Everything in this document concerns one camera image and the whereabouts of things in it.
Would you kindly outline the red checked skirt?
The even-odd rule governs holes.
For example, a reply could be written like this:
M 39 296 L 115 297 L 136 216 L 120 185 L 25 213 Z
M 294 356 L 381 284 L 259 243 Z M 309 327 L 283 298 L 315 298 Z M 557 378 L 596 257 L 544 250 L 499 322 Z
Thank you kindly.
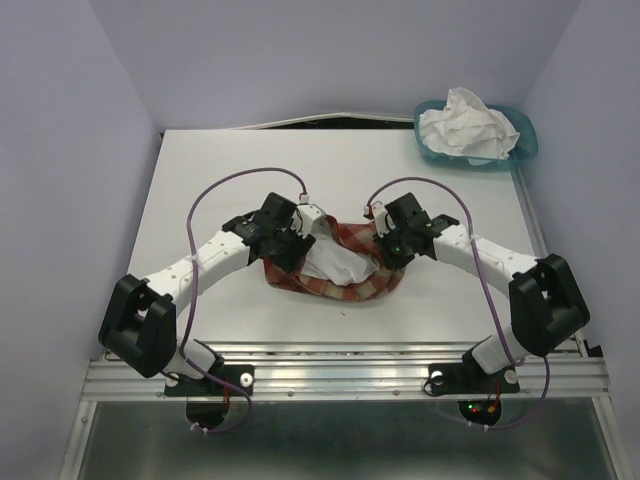
M 316 242 L 301 269 L 287 273 L 265 259 L 265 280 L 275 288 L 344 302 L 382 298 L 398 287 L 406 270 L 384 265 L 375 233 L 372 223 L 341 223 L 326 216 L 313 230 Z

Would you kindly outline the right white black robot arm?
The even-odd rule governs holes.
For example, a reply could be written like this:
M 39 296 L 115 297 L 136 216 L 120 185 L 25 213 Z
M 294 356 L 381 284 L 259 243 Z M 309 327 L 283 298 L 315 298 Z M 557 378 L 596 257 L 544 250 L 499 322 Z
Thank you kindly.
M 568 262 L 550 254 L 521 254 L 473 234 L 448 215 L 431 217 L 407 193 L 367 208 L 384 265 L 402 270 L 418 256 L 456 267 L 498 290 L 509 301 L 510 323 L 469 349 L 458 363 L 432 364 L 425 391 L 431 396 L 476 393 L 504 384 L 519 361 L 546 357 L 582 329 L 590 312 Z

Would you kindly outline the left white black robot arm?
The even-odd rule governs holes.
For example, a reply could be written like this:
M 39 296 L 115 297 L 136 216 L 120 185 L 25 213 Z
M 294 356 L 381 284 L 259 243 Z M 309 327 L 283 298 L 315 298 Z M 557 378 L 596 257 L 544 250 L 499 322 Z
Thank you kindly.
M 224 223 L 172 265 L 143 278 L 125 275 L 109 300 L 100 344 L 145 378 L 177 374 L 199 393 L 215 392 L 223 382 L 222 358 L 188 333 L 179 335 L 179 315 L 193 313 L 200 295 L 257 260 L 298 271 L 315 242 L 312 230 L 324 217 L 314 204 L 271 193 L 258 210 Z

